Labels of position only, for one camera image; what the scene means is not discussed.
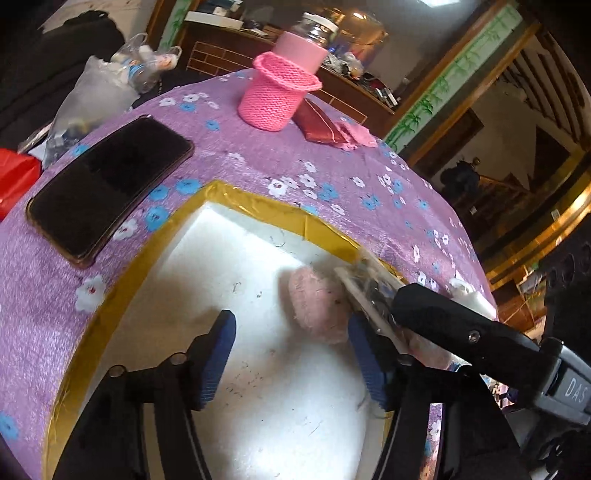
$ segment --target jar lid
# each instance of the jar lid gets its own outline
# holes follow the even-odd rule
[[[339,27],[337,25],[332,23],[328,18],[321,17],[320,15],[309,14],[308,12],[306,12],[302,15],[302,17],[306,20],[312,20],[313,22],[316,22],[319,25],[328,28],[330,31],[337,32],[339,30]]]

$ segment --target ceiling light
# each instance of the ceiling light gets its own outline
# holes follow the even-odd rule
[[[443,5],[458,4],[460,0],[420,0],[424,4],[434,7],[442,7]]]

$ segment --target screw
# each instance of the screw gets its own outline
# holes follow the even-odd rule
[[[175,353],[170,357],[170,363],[173,365],[181,365],[187,361],[187,355],[184,353]]]
[[[111,378],[120,377],[124,373],[125,373],[125,367],[123,365],[114,365],[111,368],[109,368],[109,376]]]
[[[472,330],[468,333],[468,343],[478,343],[478,340],[480,340],[480,332],[478,330]]]

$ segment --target smartphone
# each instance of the smartphone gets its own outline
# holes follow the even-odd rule
[[[90,267],[123,220],[193,148],[151,116],[140,116],[51,179],[29,201],[27,219],[72,264]]]

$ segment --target purple floral fabric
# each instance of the purple floral fabric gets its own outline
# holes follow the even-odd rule
[[[250,127],[236,109],[253,74],[175,88],[101,126],[46,171],[0,223],[0,433],[33,480],[41,478],[61,379],[92,313],[152,232],[214,179],[319,216],[410,282],[445,294],[458,272],[494,304],[466,231],[428,182],[381,141],[378,148],[346,152],[306,142],[291,122],[277,133]],[[353,122],[311,99],[332,120]],[[26,202],[85,149],[145,114],[190,138],[194,155],[139,205],[92,267],[77,270],[27,224]],[[433,470],[440,415],[432,407],[423,478]]]

